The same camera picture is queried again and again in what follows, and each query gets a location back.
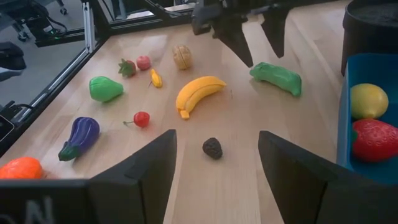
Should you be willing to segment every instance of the toy food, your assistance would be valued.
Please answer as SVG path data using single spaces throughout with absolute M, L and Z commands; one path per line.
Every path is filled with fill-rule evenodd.
M 224 86 L 225 82 L 212 76 L 200 77 L 186 84 L 180 90 L 175 102 L 181 117 L 188 119 L 189 113 L 203 97 L 222 90 Z
M 94 77 L 89 84 L 93 100 L 107 102 L 123 93 L 123 86 L 107 77 Z
M 150 68 L 150 59 L 148 56 L 140 56 L 137 58 L 137 67 L 140 70 L 147 70 Z
M 69 140 L 58 153 L 60 161 L 70 161 L 91 148 L 100 136 L 100 125 L 93 118 L 80 117 L 72 124 Z
M 130 60 L 122 58 L 122 63 L 119 63 L 119 74 L 122 74 L 124 78 L 132 77 L 136 74 L 136 65 Z
M 154 84 L 156 88 L 161 88 L 163 86 L 162 77 L 160 77 L 154 69 L 150 71 L 150 77 L 152 79 L 152 84 Z
M 353 154 L 365 162 L 380 162 L 398 155 L 398 129 L 375 119 L 353 124 Z
M 188 69 L 192 66 L 192 54 L 185 45 L 177 45 L 173 48 L 173 58 L 175 64 L 181 70 Z
M 301 78 L 297 73 L 284 67 L 261 62 L 250 70 L 250 75 L 256 81 L 267 81 L 279 88 L 291 92 L 293 96 L 301 95 Z
M 379 118 L 388 107 L 388 97 L 380 87 L 363 83 L 351 87 L 351 116 L 355 119 Z
M 39 179 L 42 174 L 40 162 L 32 157 L 11 160 L 0 168 L 0 179 Z
M 148 126 L 149 118 L 150 118 L 150 116 L 148 113 L 140 111 L 134 115 L 133 121 L 131 121 L 131 122 L 123 121 L 123 124 L 127 125 L 127 124 L 134 123 L 138 127 L 144 128 L 144 127 Z
M 217 140 L 217 138 L 209 138 L 207 139 L 204 143 L 203 146 L 201 147 L 203 149 L 203 152 L 206 153 L 207 156 L 210 156 L 211 158 L 217 160 L 223 156 L 223 150 L 221 149 L 221 144 Z

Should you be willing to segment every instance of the walnut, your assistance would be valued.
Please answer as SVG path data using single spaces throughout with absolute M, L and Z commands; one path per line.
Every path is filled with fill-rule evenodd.
M 223 155 L 221 144 L 216 138 L 209 138 L 203 143 L 203 152 L 213 159 L 219 159 Z
M 192 54 L 185 45 L 177 45 L 173 48 L 173 58 L 175 64 L 181 70 L 188 69 L 192 66 Z

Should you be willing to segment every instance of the yellow banana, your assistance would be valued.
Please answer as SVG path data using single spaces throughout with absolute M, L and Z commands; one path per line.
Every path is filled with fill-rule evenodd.
M 202 98 L 222 90 L 224 86 L 225 82 L 212 76 L 200 77 L 186 84 L 175 101 L 181 117 L 188 119 L 189 113 Z
M 150 71 L 150 77 L 152 78 L 152 84 L 154 84 L 156 88 L 162 87 L 162 77 L 160 77 L 154 69 Z

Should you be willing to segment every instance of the purple eggplant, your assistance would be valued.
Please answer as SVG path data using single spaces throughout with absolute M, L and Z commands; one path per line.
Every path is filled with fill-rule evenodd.
M 85 153 L 100 136 L 100 125 L 93 118 L 80 117 L 72 124 L 69 140 L 58 153 L 60 161 L 70 161 Z

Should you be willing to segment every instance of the cherry stem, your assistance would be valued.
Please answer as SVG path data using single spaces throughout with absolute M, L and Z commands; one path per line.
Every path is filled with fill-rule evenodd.
M 131 124 L 134 123 L 133 121 L 127 122 L 127 121 L 123 121 L 123 124 Z

